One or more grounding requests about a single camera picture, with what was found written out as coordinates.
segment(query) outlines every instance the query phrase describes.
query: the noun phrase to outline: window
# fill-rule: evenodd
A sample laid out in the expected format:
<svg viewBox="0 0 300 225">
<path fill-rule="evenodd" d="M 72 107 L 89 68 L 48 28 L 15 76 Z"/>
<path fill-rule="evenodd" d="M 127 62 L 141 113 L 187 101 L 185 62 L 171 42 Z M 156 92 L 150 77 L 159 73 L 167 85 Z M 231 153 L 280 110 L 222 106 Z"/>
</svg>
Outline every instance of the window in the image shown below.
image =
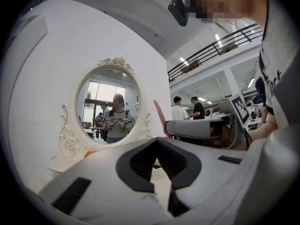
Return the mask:
<svg viewBox="0 0 300 225">
<path fill-rule="evenodd" d="M 96 99 L 96 95 L 97 95 L 97 91 L 98 91 L 98 86 L 99 86 L 99 83 L 90 82 L 85 98 L 87 98 L 87 99 L 93 99 L 93 100 Z"/>
<path fill-rule="evenodd" d="M 116 94 L 115 86 L 110 86 L 110 85 L 105 85 L 100 83 L 96 99 L 101 101 L 112 102 L 113 96 L 115 94 Z"/>
<path fill-rule="evenodd" d="M 93 122 L 95 104 L 85 103 L 83 109 L 83 122 Z"/>
<path fill-rule="evenodd" d="M 92 100 L 112 102 L 113 96 L 116 93 L 121 94 L 125 100 L 126 88 L 106 85 L 97 82 L 90 82 L 86 93 L 86 98 Z"/>
</svg>

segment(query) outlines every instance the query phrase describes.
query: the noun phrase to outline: black railing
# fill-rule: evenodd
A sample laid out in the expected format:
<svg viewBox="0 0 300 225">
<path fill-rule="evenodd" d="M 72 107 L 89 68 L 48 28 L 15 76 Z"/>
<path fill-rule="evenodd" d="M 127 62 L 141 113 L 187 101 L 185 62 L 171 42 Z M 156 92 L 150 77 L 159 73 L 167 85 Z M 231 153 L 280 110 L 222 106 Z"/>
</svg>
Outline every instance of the black railing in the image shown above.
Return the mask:
<svg viewBox="0 0 300 225">
<path fill-rule="evenodd" d="M 238 48 L 239 45 L 252 42 L 253 39 L 263 35 L 262 28 L 257 24 L 252 24 L 243 29 L 237 30 L 220 40 L 206 46 L 196 52 L 185 61 L 168 71 L 169 82 L 177 77 L 186 74 L 201 66 L 204 62 Z"/>
</svg>

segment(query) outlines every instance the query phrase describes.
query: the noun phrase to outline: oval mirror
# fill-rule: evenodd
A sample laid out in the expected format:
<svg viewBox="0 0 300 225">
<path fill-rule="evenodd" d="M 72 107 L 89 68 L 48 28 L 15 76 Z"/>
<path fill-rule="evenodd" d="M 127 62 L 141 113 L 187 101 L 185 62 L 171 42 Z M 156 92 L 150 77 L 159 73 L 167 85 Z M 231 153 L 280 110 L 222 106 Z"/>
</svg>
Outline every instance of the oval mirror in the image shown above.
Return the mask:
<svg viewBox="0 0 300 225">
<path fill-rule="evenodd" d="M 138 92 L 130 77 L 117 68 L 99 68 L 81 86 L 76 112 L 90 139 L 100 144 L 121 141 L 137 120 Z"/>
</svg>

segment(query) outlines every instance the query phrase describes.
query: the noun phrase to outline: white t-shirt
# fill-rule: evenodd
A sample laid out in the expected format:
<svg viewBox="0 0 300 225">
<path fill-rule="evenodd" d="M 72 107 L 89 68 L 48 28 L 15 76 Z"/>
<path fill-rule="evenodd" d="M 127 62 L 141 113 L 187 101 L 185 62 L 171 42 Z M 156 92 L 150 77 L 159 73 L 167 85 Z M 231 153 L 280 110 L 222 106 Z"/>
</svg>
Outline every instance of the white t-shirt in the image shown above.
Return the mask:
<svg viewBox="0 0 300 225">
<path fill-rule="evenodd" d="M 259 68 L 265 84 L 266 106 L 269 113 L 275 115 L 279 128 L 289 125 L 282 105 L 273 94 L 286 70 L 299 63 L 300 34 L 293 19 L 279 0 L 268 0 L 267 21 L 259 54 Z"/>
<path fill-rule="evenodd" d="M 184 120 L 188 118 L 187 111 L 179 105 L 175 105 L 172 107 L 172 116 L 173 120 Z"/>
</svg>

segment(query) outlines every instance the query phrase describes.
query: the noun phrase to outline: white mirror frame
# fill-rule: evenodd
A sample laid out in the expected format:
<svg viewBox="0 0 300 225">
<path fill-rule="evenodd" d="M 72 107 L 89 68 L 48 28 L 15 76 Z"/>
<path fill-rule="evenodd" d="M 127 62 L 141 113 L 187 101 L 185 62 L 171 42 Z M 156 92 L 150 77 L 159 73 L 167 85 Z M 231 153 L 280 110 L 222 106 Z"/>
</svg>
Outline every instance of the white mirror frame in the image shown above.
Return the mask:
<svg viewBox="0 0 300 225">
<path fill-rule="evenodd" d="M 139 97 L 137 120 L 132 130 L 121 141 L 110 145 L 99 144 L 90 139 L 82 129 L 76 111 L 77 97 L 82 85 L 87 81 L 87 79 L 102 69 L 117 69 L 124 72 L 131 79 Z M 75 82 L 74 88 L 70 94 L 68 105 L 63 105 L 63 109 L 65 113 L 62 117 L 65 118 L 66 122 L 60 132 L 59 148 L 60 151 L 67 157 L 83 158 L 86 150 L 95 146 L 102 146 L 103 149 L 106 149 L 152 137 L 148 128 L 150 113 L 147 113 L 146 110 L 146 96 L 143 92 L 142 85 L 138 82 L 138 79 L 135 76 L 135 71 L 129 64 L 125 63 L 125 60 L 122 57 L 116 57 L 113 59 L 107 58 L 98 62 L 95 67 L 88 69 Z"/>
</svg>

